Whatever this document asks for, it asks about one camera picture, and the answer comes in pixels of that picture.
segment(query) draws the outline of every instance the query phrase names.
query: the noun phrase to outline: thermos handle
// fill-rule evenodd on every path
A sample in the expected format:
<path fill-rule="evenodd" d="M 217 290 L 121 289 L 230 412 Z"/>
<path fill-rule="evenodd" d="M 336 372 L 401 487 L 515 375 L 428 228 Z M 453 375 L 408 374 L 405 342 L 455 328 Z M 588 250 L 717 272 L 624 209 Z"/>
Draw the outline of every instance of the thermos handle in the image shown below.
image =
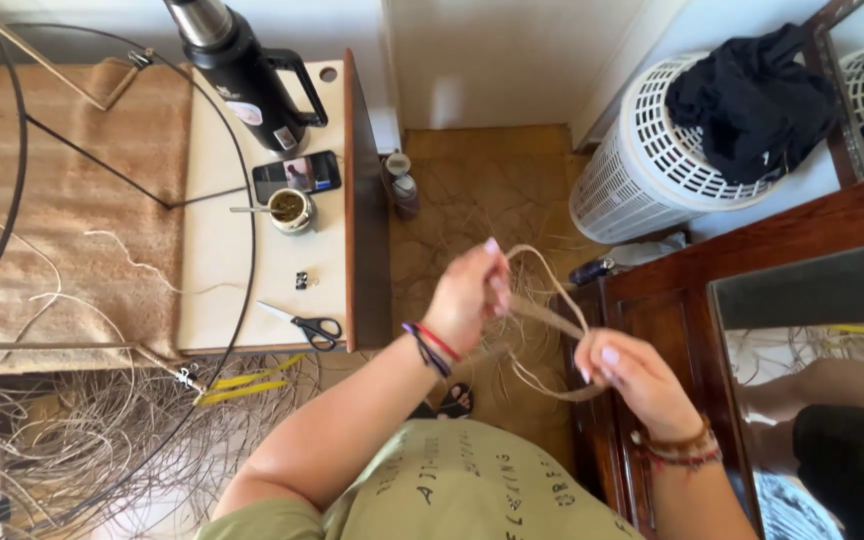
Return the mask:
<path fill-rule="evenodd" d="M 326 108 L 322 105 L 322 100 L 319 99 L 319 92 L 315 91 L 312 78 L 306 71 L 306 63 L 303 62 L 302 57 L 289 49 L 262 49 L 262 52 L 265 53 L 266 59 L 273 68 L 286 69 L 298 76 L 298 81 L 302 84 L 305 95 L 312 103 L 312 110 L 315 111 L 312 113 L 303 112 L 301 114 L 303 123 L 314 128 L 326 127 L 329 124 L 329 116 L 326 115 Z"/>

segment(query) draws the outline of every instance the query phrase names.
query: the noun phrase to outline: circular hole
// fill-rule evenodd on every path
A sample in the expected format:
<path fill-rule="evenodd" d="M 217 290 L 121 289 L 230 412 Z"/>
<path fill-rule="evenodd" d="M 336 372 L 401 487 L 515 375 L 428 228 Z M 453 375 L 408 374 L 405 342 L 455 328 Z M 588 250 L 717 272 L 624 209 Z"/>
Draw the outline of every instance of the circular hole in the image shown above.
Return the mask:
<path fill-rule="evenodd" d="M 318 72 L 318 78 L 327 83 L 335 81 L 338 77 L 339 72 L 334 67 L 327 67 Z"/>

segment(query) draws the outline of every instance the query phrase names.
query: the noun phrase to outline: hand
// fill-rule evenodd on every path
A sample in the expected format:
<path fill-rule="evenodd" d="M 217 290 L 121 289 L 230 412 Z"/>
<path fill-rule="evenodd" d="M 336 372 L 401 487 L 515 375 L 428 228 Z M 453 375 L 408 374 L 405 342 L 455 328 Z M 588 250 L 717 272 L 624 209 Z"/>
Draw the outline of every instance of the hand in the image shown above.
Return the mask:
<path fill-rule="evenodd" d="M 699 435 L 702 418 L 655 348 L 620 331 L 594 329 L 579 341 L 575 365 L 587 383 L 615 387 L 656 441 Z"/>
<path fill-rule="evenodd" d="M 497 304 L 487 303 L 486 287 L 494 291 Z M 484 321 L 508 312 L 511 294 L 509 261 L 498 242 L 489 238 L 448 265 L 422 325 L 464 355 L 478 345 Z"/>

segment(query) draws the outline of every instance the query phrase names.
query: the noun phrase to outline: green t-shirt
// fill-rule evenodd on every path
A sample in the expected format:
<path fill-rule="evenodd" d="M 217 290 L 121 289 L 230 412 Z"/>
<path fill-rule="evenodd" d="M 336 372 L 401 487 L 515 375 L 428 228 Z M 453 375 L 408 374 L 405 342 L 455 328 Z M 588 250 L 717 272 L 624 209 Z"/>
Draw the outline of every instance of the green t-shirt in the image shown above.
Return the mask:
<path fill-rule="evenodd" d="M 411 420 L 322 517 L 264 500 L 198 540 L 641 540 L 541 448 L 472 420 Z"/>

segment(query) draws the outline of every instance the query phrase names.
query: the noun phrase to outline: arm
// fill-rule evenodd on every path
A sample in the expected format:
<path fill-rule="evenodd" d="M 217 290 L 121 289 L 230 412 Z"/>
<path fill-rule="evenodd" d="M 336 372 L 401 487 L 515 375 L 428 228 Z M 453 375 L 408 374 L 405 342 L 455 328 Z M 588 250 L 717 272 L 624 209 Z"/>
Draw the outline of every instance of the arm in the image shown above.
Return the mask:
<path fill-rule="evenodd" d="M 508 262 L 495 240 L 449 265 L 423 318 L 426 328 L 460 355 L 478 343 L 483 320 L 502 310 L 486 305 L 486 283 L 500 302 L 508 301 Z M 435 369 L 423 363 L 413 336 L 394 340 L 276 426 L 236 472 L 212 519 L 268 499 L 291 498 L 327 509 L 438 380 Z"/>
<path fill-rule="evenodd" d="M 695 406 L 678 378 L 648 343 L 624 333 L 598 329 L 576 348 L 582 376 L 606 382 L 658 441 L 684 441 L 702 431 Z M 697 471 L 685 467 L 653 467 L 655 521 L 663 540 L 756 540 L 721 463 Z"/>

